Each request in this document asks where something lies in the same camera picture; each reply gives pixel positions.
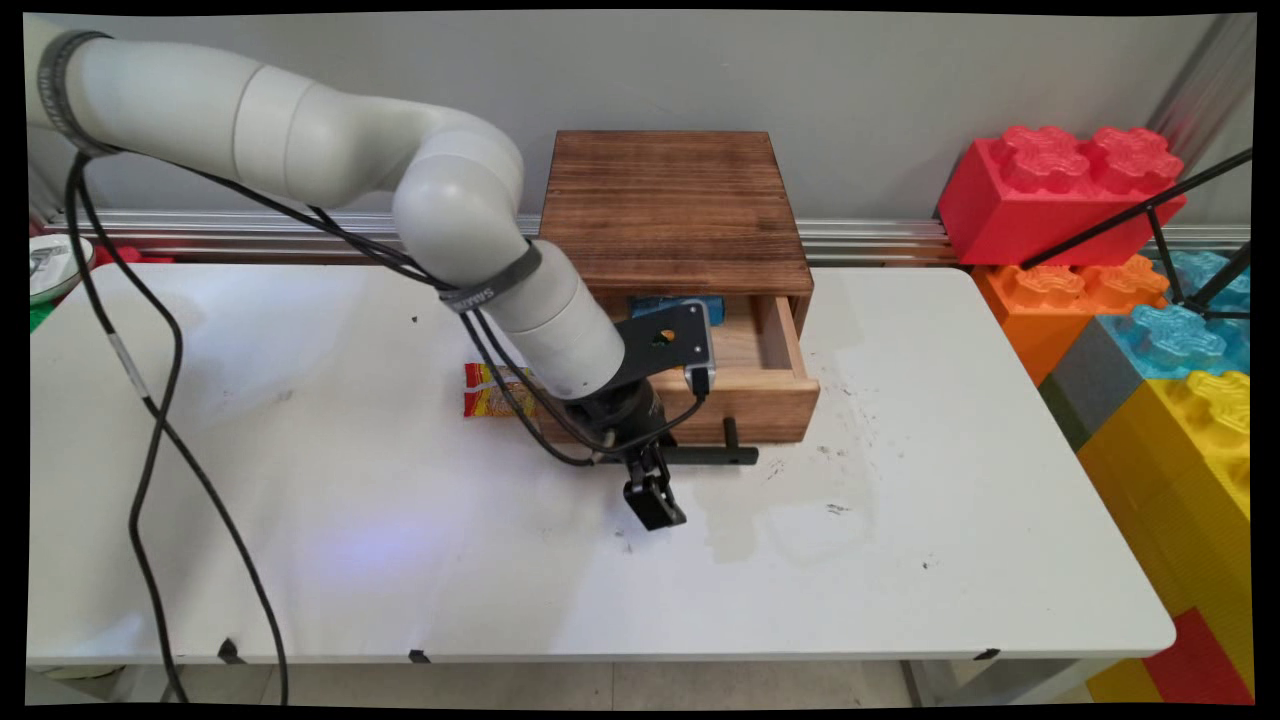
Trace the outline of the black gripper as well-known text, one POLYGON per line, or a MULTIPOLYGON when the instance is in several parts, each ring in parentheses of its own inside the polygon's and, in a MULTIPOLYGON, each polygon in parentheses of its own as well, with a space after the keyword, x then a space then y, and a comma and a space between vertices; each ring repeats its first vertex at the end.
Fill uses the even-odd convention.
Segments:
MULTIPOLYGON (((650 382, 635 382, 602 391, 581 404, 568 404, 566 418, 586 439, 616 446, 649 436, 668 420, 660 396, 650 382)), ((623 498, 646 530, 677 527, 686 523, 671 489, 671 474, 659 442, 648 448, 635 448, 625 457, 628 479, 623 498)))

